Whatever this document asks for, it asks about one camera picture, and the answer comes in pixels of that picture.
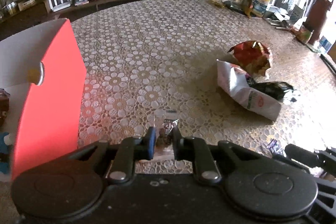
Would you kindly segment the dark red thermos bottle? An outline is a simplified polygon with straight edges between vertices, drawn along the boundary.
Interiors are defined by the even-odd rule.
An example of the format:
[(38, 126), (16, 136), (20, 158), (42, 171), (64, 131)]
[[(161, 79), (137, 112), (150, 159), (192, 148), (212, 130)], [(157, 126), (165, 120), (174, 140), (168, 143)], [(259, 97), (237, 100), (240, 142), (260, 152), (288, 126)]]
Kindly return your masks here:
[(330, 10), (333, 1), (330, 0), (315, 0), (307, 15), (306, 26), (313, 30), (308, 43), (314, 45), (319, 40), (322, 28), (327, 19), (327, 12)]

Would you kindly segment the red cardboard box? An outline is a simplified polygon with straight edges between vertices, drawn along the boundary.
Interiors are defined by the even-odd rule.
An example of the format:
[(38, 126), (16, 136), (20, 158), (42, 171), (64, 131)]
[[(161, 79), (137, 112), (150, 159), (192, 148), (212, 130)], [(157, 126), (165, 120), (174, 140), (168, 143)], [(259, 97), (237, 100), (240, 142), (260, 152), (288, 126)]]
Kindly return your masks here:
[(14, 146), (11, 178), (76, 149), (86, 74), (68, 19), (1, 41), (1, 88), (10, 95), (1, 130)]

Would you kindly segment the white wifi router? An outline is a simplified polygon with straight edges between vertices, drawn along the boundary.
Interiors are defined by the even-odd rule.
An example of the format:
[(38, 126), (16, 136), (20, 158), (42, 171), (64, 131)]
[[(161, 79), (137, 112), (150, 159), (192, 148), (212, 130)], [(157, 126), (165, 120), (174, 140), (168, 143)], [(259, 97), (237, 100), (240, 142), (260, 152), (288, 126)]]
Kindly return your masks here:
[(57, 12), (69, 8), (72, 5), (72, 0), (48, 0), (48, 3), (51, 11)]

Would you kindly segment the dark red foil snack bag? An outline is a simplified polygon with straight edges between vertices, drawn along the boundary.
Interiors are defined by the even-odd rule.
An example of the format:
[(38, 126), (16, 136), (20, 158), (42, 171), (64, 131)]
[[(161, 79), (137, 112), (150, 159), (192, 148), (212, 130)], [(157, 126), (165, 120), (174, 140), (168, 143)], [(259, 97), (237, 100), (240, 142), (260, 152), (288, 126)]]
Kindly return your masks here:
[(0, 126), (2, 126), (9, 111), (10, 94), (0, 88)]

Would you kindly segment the blue snack packet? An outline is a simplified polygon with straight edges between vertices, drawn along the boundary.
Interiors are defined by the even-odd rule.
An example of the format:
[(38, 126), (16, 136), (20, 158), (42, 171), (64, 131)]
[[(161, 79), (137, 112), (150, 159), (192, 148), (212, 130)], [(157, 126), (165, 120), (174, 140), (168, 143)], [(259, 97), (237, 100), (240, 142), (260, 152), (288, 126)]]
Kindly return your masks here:
[(8, 132), (1, 133), (1, 173), (9, 174), (10, 173), (10, 153), (12, 150), (12, 145), (6, 144), (5, 137), (8, 137), (10, 134)]

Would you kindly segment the silver white snack bag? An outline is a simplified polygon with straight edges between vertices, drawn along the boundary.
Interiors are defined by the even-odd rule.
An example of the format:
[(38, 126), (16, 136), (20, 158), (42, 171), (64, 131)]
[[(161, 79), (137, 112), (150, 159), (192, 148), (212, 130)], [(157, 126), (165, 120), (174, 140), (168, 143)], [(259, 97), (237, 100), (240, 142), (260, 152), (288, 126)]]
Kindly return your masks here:
[(280, 102), (250, 87), (248, 76), (240, 66), (217, 59), (218, 86), (245, 109), (276, 121), (281, 110)]

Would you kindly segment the small clear snack packet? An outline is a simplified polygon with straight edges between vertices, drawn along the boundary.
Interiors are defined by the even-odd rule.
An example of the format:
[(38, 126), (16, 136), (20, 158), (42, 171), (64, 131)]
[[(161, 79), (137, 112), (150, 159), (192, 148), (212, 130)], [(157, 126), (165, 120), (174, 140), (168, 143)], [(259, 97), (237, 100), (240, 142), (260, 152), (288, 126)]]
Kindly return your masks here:
[(178, 126), (179, 116), (175, 110), (157, 109), (154, 111), (156, 133), (154, 161), (174, 158), (172, 130)]

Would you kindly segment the red orange chip bag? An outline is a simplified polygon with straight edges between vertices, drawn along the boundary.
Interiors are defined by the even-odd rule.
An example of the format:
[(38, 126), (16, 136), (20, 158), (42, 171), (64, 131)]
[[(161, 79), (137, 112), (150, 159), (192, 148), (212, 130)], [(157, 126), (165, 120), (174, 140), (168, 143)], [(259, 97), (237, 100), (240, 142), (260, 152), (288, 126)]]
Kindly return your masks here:
[(232, 53), (238, 64), (251, 75), (265, 77), (272, 66), (272, 51), (256, 40), (236, 44), (228, 53)]

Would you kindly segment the small glass jar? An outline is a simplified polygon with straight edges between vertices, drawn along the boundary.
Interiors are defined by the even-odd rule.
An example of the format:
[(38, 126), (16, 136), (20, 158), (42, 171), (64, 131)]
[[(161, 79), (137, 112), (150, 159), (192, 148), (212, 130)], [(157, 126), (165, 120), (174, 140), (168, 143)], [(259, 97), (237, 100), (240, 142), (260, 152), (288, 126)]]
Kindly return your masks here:
[(313, 29), (310, 26), (306, 26), (304, 23), (299, 28), (297, 35), (295, 36), (297, 40), (303, 44), (307, 44), (313, 34)]

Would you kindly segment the yellow lid container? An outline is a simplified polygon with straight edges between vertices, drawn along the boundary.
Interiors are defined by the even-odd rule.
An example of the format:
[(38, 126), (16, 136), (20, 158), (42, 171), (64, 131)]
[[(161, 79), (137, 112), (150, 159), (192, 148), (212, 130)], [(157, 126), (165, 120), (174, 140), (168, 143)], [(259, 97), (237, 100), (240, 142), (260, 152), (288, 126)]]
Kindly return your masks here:
[(271, 0), (253, 0), (252, 14), (263, 17)]

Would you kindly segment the black snack packet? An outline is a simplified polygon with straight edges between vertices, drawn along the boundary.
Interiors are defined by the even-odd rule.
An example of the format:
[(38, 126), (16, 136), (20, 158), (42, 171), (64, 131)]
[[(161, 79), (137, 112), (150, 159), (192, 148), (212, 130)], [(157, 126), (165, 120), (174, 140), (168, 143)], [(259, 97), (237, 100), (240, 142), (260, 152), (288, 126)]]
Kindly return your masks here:
[(287, 82), (275, 81), (258, 83), (253, 78), (248, 78), (247, 83), (251, 88), (282, 103), (296, 102), (299, 96), (295, 88)]

